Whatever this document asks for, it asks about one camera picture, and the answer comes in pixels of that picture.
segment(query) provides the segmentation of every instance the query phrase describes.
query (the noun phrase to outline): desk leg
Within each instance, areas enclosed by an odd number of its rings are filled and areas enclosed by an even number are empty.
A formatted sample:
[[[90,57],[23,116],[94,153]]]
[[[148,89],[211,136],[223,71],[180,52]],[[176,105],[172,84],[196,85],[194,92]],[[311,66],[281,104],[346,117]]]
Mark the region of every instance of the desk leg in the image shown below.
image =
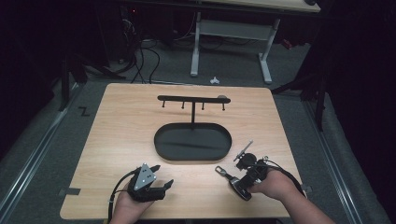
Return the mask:
[[[266,84],[272,83],[271,74],[270,74],[270,71],[268,69],[268,64],[267,64],[267,57],[268,57],[268,53],[270,52],[271,46],[274,42],[274,38],[275,38],[277,27],[279,26],[279,23],[280,23],[280,19],[276,19],[274,22],[274,26],[272,27],[270,34],[268,36],[267,45],[265,46],[264,53],[259,54],[260,65],[262,66],[262,75],[264,76],[264,82]]]
[[[199,37],[201,32],[201,12],[197,12],[197,21],[195,23],[195,44],[194,51],[192,52],[191,62],[191,76],[198,76],[198,64],[199,64]]]

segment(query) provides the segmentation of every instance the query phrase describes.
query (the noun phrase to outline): black tray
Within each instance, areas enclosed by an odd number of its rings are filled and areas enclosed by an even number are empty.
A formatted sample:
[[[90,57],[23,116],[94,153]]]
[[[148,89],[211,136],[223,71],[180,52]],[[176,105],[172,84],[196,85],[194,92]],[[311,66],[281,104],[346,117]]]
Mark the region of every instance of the black tray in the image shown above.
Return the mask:
[[[157,153],[169,161],[217,161],[224,158],[233,140],[216,123],[169,123],[154,136]]]

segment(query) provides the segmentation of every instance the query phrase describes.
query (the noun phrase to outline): gray carpet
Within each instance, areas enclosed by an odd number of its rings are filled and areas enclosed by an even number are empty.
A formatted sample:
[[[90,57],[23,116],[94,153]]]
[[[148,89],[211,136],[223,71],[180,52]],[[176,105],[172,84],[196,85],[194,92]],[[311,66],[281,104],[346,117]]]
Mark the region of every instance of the gray carpet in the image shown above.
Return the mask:
[[[210,79],[216,77],[221,86],[274,89],[294,79],[302,59],[309,50],[309,46],[287,50],[274,45],[268,58],[274,82],[269,86],[263,83],[257,54],[254,52],[260,51],[260,42],[245,45],[242,49],[239,45],[230,43],[213,49],[216,43],[203,43],[198,77],[190,77],[192,46],[181,46],[186,43],[188,42],[180,42],[180,45],[172,48],[158,44],[153,48],[161,58],[160,65],[152,77],[155,81],[153,83],[166,81],[211,85]],[[147,47],[150,45],[152,42],[145,43]],[[141,73],[147,81],[157,63],[157,57],[149,50],[143,52],[144,66]],[[113,64],[112,68],[121,66]],[[123,75],[127,76],[126,81],[130,81],[135,73],[136,70],[133,69]],[[15,207],[9,223],[103,223],[103,220],[62,220],[59,212],[64,196],[60,196],[59,192],[70,184],[103,92],[110,82],[115,80],[90,75],[88,83],[68,107],[44,160]],[[59,85],[54,91],[56,98],[36,116],[10,153],[1,161],[1,197],[7,195],[24,162],[55,118],[61,104]],[[312,189],[307,194],[308,198],[337,223],[350,223],[332,182],[315,126],[312,125],[311,118],[296,93],[298,92],[287,91],[276,95],[275,100],[302,180]],[[81,116],[82,106],[87,108],[86,114],[89,116]],[[324,134],[352,191],[362,223],[389,223],[387,215],[376,201],[369,183],[350,151],[329,100],[326,101],[326,107],[323,117]],[[288,218],[281,220],[283,223],[291,223]]]

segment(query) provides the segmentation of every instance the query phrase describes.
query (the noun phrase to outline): person's right hand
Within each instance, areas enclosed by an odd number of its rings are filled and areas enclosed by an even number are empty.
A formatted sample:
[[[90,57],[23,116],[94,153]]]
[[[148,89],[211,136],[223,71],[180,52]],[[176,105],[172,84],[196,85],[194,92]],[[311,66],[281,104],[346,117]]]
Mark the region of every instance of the person's right hand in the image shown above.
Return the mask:
[[[267,197],[282,201],[287,195],[299,193],[293,182],[280,171],[269,168],[267,177],[260,183],[247,189],[250,193],[263,193]]]

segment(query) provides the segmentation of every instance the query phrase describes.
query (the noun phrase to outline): light wood surface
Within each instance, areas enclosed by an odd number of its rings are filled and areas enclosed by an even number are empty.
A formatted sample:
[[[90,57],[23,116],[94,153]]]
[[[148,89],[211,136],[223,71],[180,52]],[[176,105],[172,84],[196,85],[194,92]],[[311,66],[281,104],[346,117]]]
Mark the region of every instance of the light wood surface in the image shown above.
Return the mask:
[[[225,111],[221,105],[205,104],[205,110],[197,105],[195,117],[195,122],[218,123],[230,132],[233,144],[228,155],[220,161],[162,159],[155,150],[154,134],[164,124],[190,122],[191,104],[186,103],[181,109],[181,103],[167,102],[162,108],[158,95],[230,98]],[[257,158],[268,156],[301,180],[268,89],[110,84],[70,184],[70,188],[81,192],[65,197],[61,217],[107,218],[111,191],[124,175],[143,162],[161,165],[153,187],[170,179],[175,182],[164,200],[154,203],[142,218],[287,217],[281,203],[262,194],[253,194],[250,201],[243,201],[228,180],[215,172],[220,165],[230,175],[244,176],[233,159],[249,140],[254,143],[247,152]]]
[[[247,7],[265,7],[300,12],[320,12],[318,4],[309,6],[304,0],[202,0],[219,4],[232,4]]]

